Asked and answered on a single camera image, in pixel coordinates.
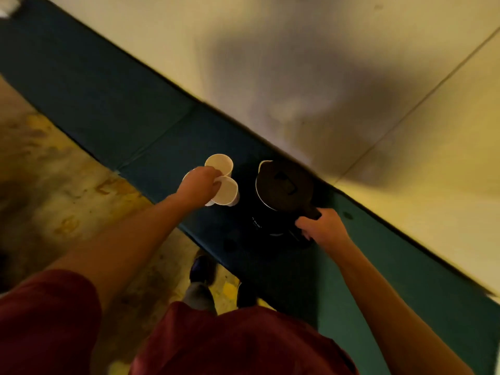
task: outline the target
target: shoe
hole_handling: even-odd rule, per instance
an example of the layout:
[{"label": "shoe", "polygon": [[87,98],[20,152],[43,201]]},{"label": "shoe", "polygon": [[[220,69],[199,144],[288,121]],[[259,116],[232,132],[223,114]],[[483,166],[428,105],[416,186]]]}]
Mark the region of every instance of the shoe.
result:
[{"label": "shoe", "polygon": [[201,282],[212,285],[216,279],[217,263],[203,250],[198,250],[191,266],[189,280],[191,283]]},{"label": "shoe", "polygon": [[257,293],[247,283],[238,285],[238,296],[236,296],[236,307],[247,308],[257,305]]}]

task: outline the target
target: left hand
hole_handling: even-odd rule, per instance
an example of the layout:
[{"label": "left hand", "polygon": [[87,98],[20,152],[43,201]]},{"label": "left hand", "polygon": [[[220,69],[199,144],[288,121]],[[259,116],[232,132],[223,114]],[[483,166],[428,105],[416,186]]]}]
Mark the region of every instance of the left hand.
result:
[{"label": "left hand", "polygon": [[189,210],[201,208],[221,187],[220,182],[214,183],[218,176],[222,176],[222,173],[213,167],[196,167],[180,183],[176,196]]}]

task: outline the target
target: red shirt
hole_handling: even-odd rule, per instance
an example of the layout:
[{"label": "red shirt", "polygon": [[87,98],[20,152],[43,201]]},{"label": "red shirt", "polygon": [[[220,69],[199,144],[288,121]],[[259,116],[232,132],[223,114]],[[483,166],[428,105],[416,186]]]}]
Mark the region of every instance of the red shirt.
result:
[{"label": "red shirt", "polygon": [[[1,374],[88,374],[101,306],[71,271],[43,271],[0,298]],[[304,322],[253,307],[220,316],[170,305],[132,375],[358,373],[334,341]]]}]

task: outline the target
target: hand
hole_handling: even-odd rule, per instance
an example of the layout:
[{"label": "hand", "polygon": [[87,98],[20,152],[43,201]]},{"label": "hand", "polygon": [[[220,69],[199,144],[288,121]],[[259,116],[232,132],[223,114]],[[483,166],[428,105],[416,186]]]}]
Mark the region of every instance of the hand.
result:
[{"label": "hand", "polygon": [[180,183],[177,198],[189,210],[203,207],[221,187],[220,182],[214,183],[218,176],[222,176],[222,173],[213,167],[196,167]]},{"label": "hand", "polygon": [[333,209],[318,208],[322,216],[318,220],[299,217],[295,225],[302,229],[307,239],[314,239],[332,258],[352,243],[341,218]]}]

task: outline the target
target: gray pants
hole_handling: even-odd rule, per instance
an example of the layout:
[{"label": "gray pants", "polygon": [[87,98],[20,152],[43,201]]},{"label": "gray pants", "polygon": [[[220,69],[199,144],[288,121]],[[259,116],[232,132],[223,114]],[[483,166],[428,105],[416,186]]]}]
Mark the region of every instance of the gray pants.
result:
[{"label": "gray pants", "polygon": [[191,283],[184,295],[183,302],[193,309],[207,310],[211,314],[217,315],[214,297],[204,283]]}]

